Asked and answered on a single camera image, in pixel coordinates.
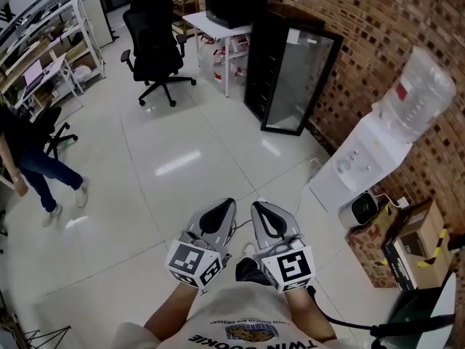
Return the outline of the white shelving rack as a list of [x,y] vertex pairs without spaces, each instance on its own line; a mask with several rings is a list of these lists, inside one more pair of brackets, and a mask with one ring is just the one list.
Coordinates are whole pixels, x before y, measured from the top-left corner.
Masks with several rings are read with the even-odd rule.
[[95,36],[94,14],[102,14],[100,0],[27,0],[26,8],[0,30],[0,95],[15,99],[23,93],[23,74],[38,59],[57,56],[72,40],[84,42],[84,51],[69,63],[85,55],[92,59],[93,76],[106,77],[105,60]]

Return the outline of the clear water jug red label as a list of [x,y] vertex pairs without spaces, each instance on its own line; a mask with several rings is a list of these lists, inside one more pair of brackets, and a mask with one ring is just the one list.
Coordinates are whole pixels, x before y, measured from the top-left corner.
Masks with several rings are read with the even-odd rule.
[[231,80],[235,74],[233,71],[233,64],[226,64],[225,48],[216,49],[213,54],[212,65],[214,80],[222,85],[226,84],[226,76]]
[[246,33],[234,36],[231,44],[233,50],[231,70],[237,81],[244,81],[247,75],[250,35]]

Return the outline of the white-edged dark seat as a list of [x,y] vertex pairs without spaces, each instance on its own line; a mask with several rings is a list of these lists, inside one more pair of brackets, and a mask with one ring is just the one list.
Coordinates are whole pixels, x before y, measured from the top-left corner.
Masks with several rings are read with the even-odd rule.
[[[388,322],[416,321],[432,316],[455,313],[456,274],[450,273],[441,287],[403,292],[389,317]],[[444,349],[452,326],[414,334],[388,337],[384,340],[387,349]]]

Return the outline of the white plastic bag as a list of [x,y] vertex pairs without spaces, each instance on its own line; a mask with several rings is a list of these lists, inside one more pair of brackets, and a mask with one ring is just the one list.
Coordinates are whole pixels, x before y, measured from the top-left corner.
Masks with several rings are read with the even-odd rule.
[[86,65],[75,67],[73,75],[78,83],[83,83],[92,77],[92,69]]

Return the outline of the person's black trousers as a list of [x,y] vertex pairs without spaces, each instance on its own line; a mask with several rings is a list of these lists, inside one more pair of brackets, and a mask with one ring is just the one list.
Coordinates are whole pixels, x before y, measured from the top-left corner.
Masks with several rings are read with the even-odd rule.
[[235,280],[272,286],[266,275],[259,269],[256,261],[250,257],[243,257],[235,266]]

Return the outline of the person's left forearm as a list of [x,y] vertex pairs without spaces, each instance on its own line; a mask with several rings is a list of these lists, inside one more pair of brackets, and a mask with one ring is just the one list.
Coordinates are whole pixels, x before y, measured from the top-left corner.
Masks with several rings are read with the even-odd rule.
[[160,341],[173,337],[185,324],[198,289],[179,283],[166,301],[152,314],[144,328]]

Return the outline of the clear dispenser water bottle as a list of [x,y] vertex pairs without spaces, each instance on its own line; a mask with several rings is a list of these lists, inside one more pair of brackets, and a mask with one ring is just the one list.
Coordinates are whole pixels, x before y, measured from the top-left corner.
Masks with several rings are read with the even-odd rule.
[[414,47],[403,72],[378,103],[379,117],[401,143],[414,143],[456,96],[447,71],[420,47]]

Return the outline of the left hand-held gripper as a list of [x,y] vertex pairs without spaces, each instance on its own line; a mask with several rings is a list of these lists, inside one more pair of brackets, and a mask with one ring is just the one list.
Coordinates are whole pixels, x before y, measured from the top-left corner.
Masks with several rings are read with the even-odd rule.
[[193,214],[186,231],[172,241],[164,264],[178,282],[206,289],[225,269],[236,209],[235,199],[222,198]]

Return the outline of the person's beige printed t-shirt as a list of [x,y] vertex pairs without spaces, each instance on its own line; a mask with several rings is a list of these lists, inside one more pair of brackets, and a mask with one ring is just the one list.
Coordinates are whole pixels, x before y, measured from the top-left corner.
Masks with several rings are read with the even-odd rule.
[[131,322],[122,323],[110,349],[342,349],[302,332],[291,320],[285,298],[274,289],[235,282],[201,295],[190,317],[174,336]]

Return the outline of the white water dispenser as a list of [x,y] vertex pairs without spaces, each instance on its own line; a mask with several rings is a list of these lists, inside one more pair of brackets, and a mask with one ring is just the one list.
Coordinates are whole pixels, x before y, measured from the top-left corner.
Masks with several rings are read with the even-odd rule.
[[374,111],[359,120],[337,151],[310,180],[323,208],[336,214],[401,165],[412,148],[382,125]]

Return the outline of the large black office chair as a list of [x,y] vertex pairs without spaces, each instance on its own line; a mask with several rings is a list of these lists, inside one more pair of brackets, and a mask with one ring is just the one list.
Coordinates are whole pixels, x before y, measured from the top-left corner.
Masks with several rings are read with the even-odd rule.
[[184,65],[187,37],[173,34],[173,8],[171,0],[132,0],[123,13],[133,49],[121,54],[121,62],[127,64],[136,82],[147,86],[138,98],[141,106],[145,105],[147,95],[162,87],[170,106],[174,107],[177,103],[171,98],[167,85],[183,81],[196,85],[194,78],[178,75]]

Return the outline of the white fan heater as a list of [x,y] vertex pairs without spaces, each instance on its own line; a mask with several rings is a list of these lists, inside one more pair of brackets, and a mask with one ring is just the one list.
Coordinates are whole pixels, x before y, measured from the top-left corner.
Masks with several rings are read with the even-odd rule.
[[379,206],[369,193],[361,193],[339,211],[339,220],[344,228],[356,228],[366,225],[377,214]]

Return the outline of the black glass-door fridge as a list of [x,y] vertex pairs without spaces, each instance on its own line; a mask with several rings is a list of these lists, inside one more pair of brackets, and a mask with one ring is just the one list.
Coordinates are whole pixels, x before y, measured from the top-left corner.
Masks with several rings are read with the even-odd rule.
[[260,121],[272,99],[288,30],[294,25],[323,29],[325,21],[290,5],[269,4],[252,23],[244,103]]

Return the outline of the brown patterned cardboard box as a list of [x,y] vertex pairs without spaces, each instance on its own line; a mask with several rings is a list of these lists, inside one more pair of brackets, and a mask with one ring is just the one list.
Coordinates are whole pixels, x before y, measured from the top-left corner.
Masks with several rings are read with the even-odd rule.
[[352,229],[345,237],[350,249],[375,288],[394,288],[395,277],[383,252],[388,230],[395,223],[398,210],[385,204],[366,225]]

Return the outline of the person's right forearm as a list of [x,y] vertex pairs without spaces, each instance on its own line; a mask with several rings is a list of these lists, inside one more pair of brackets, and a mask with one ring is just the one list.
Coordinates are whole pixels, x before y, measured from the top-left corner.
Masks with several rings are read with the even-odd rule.
[[336,339],[336,333],[317,304],[303,287],[284,293],[293,323],[318,342]]

